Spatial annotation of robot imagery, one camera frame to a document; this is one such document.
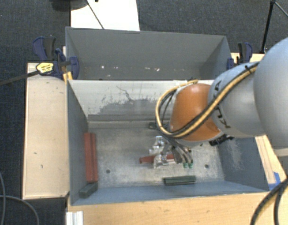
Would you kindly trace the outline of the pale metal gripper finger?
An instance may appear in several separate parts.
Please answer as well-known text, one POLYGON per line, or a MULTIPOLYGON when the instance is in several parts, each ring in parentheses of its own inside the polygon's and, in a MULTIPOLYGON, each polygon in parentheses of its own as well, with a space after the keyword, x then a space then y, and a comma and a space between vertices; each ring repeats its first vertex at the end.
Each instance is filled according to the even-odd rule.
POLYGON ((162 166, 168 166, 174 164, 174 156, 173 154, 168 154, 168 155, 156 155, 153 159, 153 168, 157 169, 162 166))
POLYGON ((159 154, 164 149, 164 146, 165 146, 164 138, 162 136, 159 136, 159 135, 156 136, 155 142, 153 143, 153 145, 149 149, 149 154, 159 154))

